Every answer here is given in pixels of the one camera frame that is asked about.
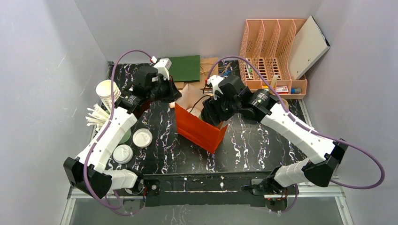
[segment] small box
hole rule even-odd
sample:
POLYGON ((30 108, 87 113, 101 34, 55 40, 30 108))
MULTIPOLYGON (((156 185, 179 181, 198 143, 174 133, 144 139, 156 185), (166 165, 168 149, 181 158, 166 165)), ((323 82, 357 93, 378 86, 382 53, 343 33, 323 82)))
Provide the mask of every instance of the small box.
MULTIPOLYGON (((188 84, 184 87, 181 94, 182 97, 176 101, 175 107, 177 132, 208 152, 215 153, 224 138, 228 124, 224 123, 226 126, 213 127, 187 111, 187 109, 193 107, 198 99, 205 95, 202 90, 188 84)), ((204 97, 200 100, 195 108, 201 111, 203 109, 202 102, 206 99, 204 97)))
POLYGON ((278 92, 278 94, 289 94, 289 89, 287 86, 276 87, 275 90, 278 92))

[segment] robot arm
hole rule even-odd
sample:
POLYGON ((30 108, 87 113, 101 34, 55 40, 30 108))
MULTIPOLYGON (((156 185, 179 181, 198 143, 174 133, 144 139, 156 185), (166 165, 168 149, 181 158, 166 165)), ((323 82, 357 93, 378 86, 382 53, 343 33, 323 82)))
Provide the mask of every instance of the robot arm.
POLYGON ((301 182, 310 181, 320 187, 328 186, 347 146, 303 130, 296 125, 301 120, 292 115, 296 119, 293 122, 288 117, 290 112, 283 110, 275 96, 264 89, 251 93, 239 77, 223 79, 214 75, 207 84, 212 86, 214 96, 203 102, 201 117, 204 121, 217 126, 233 114, 242 113, 244 117, 274 129, 308 157, 289 166, 276 168, 257 188, 279 193, 281 189, 301 182))
POLYGON ((121 138, 149 108, 152 101, 160 100, 170 103, 181 97, 173 78, 168 74, 170 65, 169 59, 161 59, 154 67, 140 67, 134 76, 132 91, 123 91, 115 102, 113 121, 106 132, 104 129, 107 124, 76 158, 68 157, 65 160, 64 169, 73 187, 91 195, 83 180, 83 167, 90 148, 97 143, 89 158, 87 168, 88 179, 95 194, 102 198, 109 190, 121 188, 131 188, 133 192, 140 192, 143 188, 143 177, 139 172, 132 169, 105 170, 106 163, 121 138))

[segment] green folder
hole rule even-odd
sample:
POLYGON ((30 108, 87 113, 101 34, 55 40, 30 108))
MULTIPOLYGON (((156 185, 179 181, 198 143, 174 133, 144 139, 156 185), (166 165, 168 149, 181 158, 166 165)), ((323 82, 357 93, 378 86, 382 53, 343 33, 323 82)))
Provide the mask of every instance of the green folder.
POLYGON ((168 70, 174 82, 200 81, 200 55, 169 57, 171 66, 168 70))

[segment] wire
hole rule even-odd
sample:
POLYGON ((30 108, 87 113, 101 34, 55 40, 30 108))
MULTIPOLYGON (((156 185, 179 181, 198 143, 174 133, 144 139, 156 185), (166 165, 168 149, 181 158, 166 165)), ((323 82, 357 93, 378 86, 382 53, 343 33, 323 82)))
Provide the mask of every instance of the wire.
POLYGON ((206 75, 206 73, 208 73, 209 71, 205 71, 204 69, 203 69, 203 67, 202 66, 200 66, 200 68, 203 70, 203 71, 201 71, 200 73, 204 73, 205 75, 206 75))
POLYGON ((230 72, 231 72, 231 71, 227 71, 227 72, 221 74, 220 76, 224 77, 225 75, 229 74, 230 72))
MULTIPOLYGON (((236 59, 240 59, 240 60, 243 60, 244 62, 246 62, 247 64, 249 64, 249 66, 258 74, 258 76, 259 76, 259 77, 262 79, 262 81, 268 86, 268 88, 276 95, 276 97, 278 98, 278 100, 279 100, 281 103, 283 102, 281 96, 275 91, 274 88, 271 87, 271 85, 269 85, 269 83, 264 79, 264 77, 261 76, 259 70, 258 70, 256 67, 254 67, 247 59, 242 58, 242 57, 240 57, 240 56, 226 56, 226 57, 223 57, 223 58, 217 60, 217 61, 214 63, 214 65, 211 67, 211 69, 210 69, 210 71, 209 71, 209 74, 207 75, 207 78, 208 78, 208 79, 209 79, 209 75, 210 75, 210 73, 213 71, 214 67, 215 67, 220 61, 222 61, 222 60, 224 60, 224 59, 227 59, 227 58, 236 58, 236 59)), ((324 138, 333 140, 333 141, 335 141, 335 142, 348 145, 348 146, 350 146, 350 147, 352 147, 352 148, 354 148, 354 149, 356 149, 356 150, 362 152, 363 154, 367 155, 371 160, 373 160, 373 161, 376 163, 376 165, 379 167, 380 173, 381 173, 381 174, 380 174, 380 179, 379 179, 376 183, 374 183, 374 184, 372 184, 372 185, 369 185, 369 186, 354 186, 354 185, 348 185, 348 184, 340 183, 340 182, 335 181, 335 180, 331 180, 330 182, 335 183, 335 184, 338 184, 338 185, 341 185, 341 186, 346 187, 346 188, 360 189, 360 190, 375 188, 375 187, 377 187, 377 186, 379 186, 379 185, 381 185, 381 184, 383 183, 384 178, 385 178, 385 171, 384 171, 384 168, 383 168, 382 164, 381 164, 372 154, 370 154, 368 151, 364 150, 363 148, 361 148, 361 147, 359 147, 359 146, 356 146, 356 145, 351 144, 351 143, 349 143, 349 142, 346 142, 346 141, 343 141, 343 140, 340 140, 340 139, 337 139, 337 138, 334 138, 334 137, 331 137, 331 136, 328 136, 328 135, 325 135, 325 134, 322 134, 322 133, 319 133, 319 132, 317 132, 317 131, 313 131, 313 130, 307 128, 307 127, 306 127, 304 124, 302 124, 301 122, 296 121, 296 118, 294 118, 294 116, 292 115, 292 113, 289 111, 288 108, 286 108, 286 106, 285 106, 284 104, 281 104, 281 106, 282 106, 283 110, 287 113, 288 117, 289 117, 293 122, 295 122, 300 128, 302 128, 302 129, 305 130, 305 131, 309 131, 309 132, 311 132, 311 133, 313 133, 314 135, 317 135, 317 136, 319 136, 319 137, 324 137, 324 138)))
POLYGON ((285 195, 285 191, 282 192, 282 196, 279 199, 282 200, 284 195, 285 195))
POLYGON ((291 205, 287 209, 281 211, 281 213, 284 213, 284 212, 287 212, 287 211, 291 210, 293 208, 294 204, 296 204, 297 196, 299 195, 299 188, 298 188, 297 184, 294 184, 294 187, 296 187, 296 195, 294 196, 294 200, 291 203, 291 205))
POLYGON ((206 82, 205 82, 205 86, 202 89, 202 94, 205 93, 205 89, 206 89, 206 82))
POLYGON ((227 69, 228 69, 228 67, 231 65, 231 63, 228 63, 228 65, 225 67, 225 69, 220 73, 220 74, 224 74, 226 71, 227 71, 227 69))
POLYGON ((199 98, 199 100, 198 100, 197 102, 195 102, 195 104, 193 104, 193 106, 192 106, 191 110, 189 111, 189 113, 191 113, 192 110, 195 108, 196 104, 199 103, 199 101, 200 101, 202 98, 206 97, 206 96, 211 97, 211 95, 203 95, 201 98, 199 98))
POLYGON ((142 195, 143 197, 145 197, 146 196, 146 191, 148 190, 148 188, 147 187, 145 187, 145 192, 144 192, 144 194, 142 195))
POLYGON ((288 189, 286 189, 286 195, 285 195, 285 198, 283 198, 282 200, 285 200, 286 198, 287 198, 287 196, 289 195, 289 190, 288 189))
POLYGON ((148 53, 146 53, 146 52, 144 52, 144 51, 142 51, 142 50, 130 50, 130 51, 127 51, 127 52, 125 52, 124 54, 122 54, 122 55, 119 57, 119 59, 115 62, 114 66, 113 66, 113 69, 112 69, 112 74, 111 74, 111 100, 112 100, 112 105, 111 105, 111 106, 112 106, 112 109, 111 109, 111 113, 110 113, 110 116, 109 116, 109 122, 107 122, 107 124, 106 124, 105 127, 104 127, 104 130, 98 135, 98 138, 96 139, 96 142, 94 142, 94 143, 92 144, 92 146, 90 147, 90 150, 88 151, 88 154, 87 154, 86 160, 84 161, 84 166, 83 166, 83 179, 84 179, 84 183, 85 183, 85 185, 86 185, 87 190, 90 192, 91 196, 92 196, 95 200, 97 200, 101 205, 107 207, 108 209, 111 209, 111 210, 112 210, 114 213, 116 213, 116 214, 119 214, 119 212, 116 212, 115 210, 118 210, 118 209, 120 209, 120 208, 123 206, 123 202, 122 202, 122 200, 120 199, 119 195, 115 192, 115 196, 116 196, 117 200, 119 201, 119 205, 117 205, 117 206, 112 206, 112 205, 110 205, 108 200, 106 200, 106 202, 102 201, 102 200, 97 196, 97 194, 94 192, 94 190, 93 190, 92 187, 91 187, 91 184, 90 184, 90 182, 89 182, 89 180, 88 180, 88 176, 87 176, 87 166, 88 166, 88 161, 89 161, 89 159, 90 159, 90 156, 91 156, 91 154, 92 154, 92 152, 93 152, 95 146, 97 145, 97 142, 100 141, 100 139, 103 137, 103 135, 105 134, 105 132, 108 130, 109 126, 110 126, 111 123, 112 123, 113 115, 114 115, 114 112, 115 112, 115 95, 114 95, 114 90, 113 90, 113 87, 114 87, 114 86, 113 86, 113 82, 114 82, 114 80, 115 80, 115 73, 116 73, 117 64, 119 64, 120 60, 121 60, 125 55, 127 55, 128 53, 132 53, 132 52, 144 53, 144 54, 147 55, 149 58, 152 58, 148 53))
POLYGON ((145 188, 141 189, 140 192, 138 192, 138 193, 136 193, 136 194, 132 194, 132 195, 139 195, 139 194, 141 194, 141 193, 144 191, 144 189, 145 189, 145 188))
MULTIPOLYGON (((107 196, 105 195, 105 200, 107 201, 107 203, 108 204, 110 204, 110 202, 109 202, 109 199, 107 198, 107 196)), ((122 212, 118 212, 118 211, 116 211, 116 210, 111 210, 112 212, 114 212, 114 213, 116 213, 117 215, 119 215, 119 216, 132 216, 133 215, 133 213, 132 212, 130 212, 130 213, 122 213, 122 212)))

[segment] black bracket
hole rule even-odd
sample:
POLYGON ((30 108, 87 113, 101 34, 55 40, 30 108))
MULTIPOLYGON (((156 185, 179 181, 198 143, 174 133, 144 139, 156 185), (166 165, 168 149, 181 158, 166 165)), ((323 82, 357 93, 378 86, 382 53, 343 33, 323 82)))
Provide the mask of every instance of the black bracket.
MULTIPOLYGON (((265 207, 263 196, 242 191, 256 177, 265 178, 269 172, 222 172, 199 174, 146 174, 146 207, 160 205, 223 205, 246 204, 265 207)), ((127 196, 124 189, 117 190, 127 196)))
POLYGON ((318 164, 308 162, 308 164, 301 169, 305 177, 317 186, 327 187, 329 185, 334 171, 337 169, 338 165, 340 165, 345 151, 347 151, 348 148, 347 145, 337 142, 334 142, 334 145, 335 147, 331 154, 325 154, 325 161, 318 164))
MULTIPOLYGON (((69 183, 73 187, 78 188, 84 193, 92 196, 84 183, 83 167, 84 164, 79 162, 78 159, 72 159, 71 157, 68 157, 63 163, 63 168, 65 169, 69 183)), ((111 188, 112 176, 99 173, 93 170, 90 166, 87 167, 87 176, 94 193, 99 198, 103 198, 111 188)))

